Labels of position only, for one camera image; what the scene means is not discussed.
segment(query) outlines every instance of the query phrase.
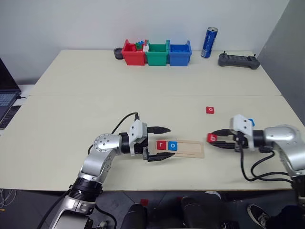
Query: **laptop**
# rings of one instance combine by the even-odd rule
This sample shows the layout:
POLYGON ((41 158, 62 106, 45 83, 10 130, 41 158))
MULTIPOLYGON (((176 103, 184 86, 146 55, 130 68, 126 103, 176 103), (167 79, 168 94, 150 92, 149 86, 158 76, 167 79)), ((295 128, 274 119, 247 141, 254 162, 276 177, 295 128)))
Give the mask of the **laptop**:
POLYGON ((2 120, 20 94, 20 88, 0 58, 0 120, 2 120))

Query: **game controller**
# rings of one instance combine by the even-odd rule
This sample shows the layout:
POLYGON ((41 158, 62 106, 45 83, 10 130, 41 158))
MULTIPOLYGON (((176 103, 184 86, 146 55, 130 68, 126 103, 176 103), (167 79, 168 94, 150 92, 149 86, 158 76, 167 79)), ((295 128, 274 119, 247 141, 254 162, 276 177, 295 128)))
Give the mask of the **game controller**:
POLYGON ((260 65, 259 61, 254 56, 233 56, 225 53, 221 53, 218 58, 219 66, 247 66, 251 69, 257 69, 260 65))

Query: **soda can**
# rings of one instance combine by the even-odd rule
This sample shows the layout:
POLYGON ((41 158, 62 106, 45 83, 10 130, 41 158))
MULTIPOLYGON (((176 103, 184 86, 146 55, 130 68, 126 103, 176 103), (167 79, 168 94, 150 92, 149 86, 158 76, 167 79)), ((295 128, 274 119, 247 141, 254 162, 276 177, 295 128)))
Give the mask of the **soda can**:
POLYGON ((209 27, 206 31, 205 40, 203 43, 203 48, 201 52, 201 56, 204 58, 209 58, 211 56, 212 47, 217 35, 218 29, 215 27, 209 27))

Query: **green bin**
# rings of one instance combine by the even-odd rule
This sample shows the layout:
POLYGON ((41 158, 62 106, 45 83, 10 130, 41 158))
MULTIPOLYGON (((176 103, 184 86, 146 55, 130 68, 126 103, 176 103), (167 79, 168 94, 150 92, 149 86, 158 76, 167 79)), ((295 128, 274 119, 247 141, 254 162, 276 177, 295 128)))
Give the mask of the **green bin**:
POLYGON ((145 51, 148 65, 165 66, 168 58, 169 40, 165 44, 150 44, 148 42, 148 51, 145 51))

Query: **person's shoe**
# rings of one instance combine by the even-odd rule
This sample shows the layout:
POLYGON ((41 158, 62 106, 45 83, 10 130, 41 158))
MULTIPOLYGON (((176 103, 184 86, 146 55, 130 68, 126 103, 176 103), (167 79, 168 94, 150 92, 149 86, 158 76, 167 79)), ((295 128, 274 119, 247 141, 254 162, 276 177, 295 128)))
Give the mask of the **person's shoe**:
POLYGON ((247 211, 251 219, 256 224, 266 229, 266 222, 270 219, 270 216, 263 209, 257 205, 250 204, 247 207, 247 211))

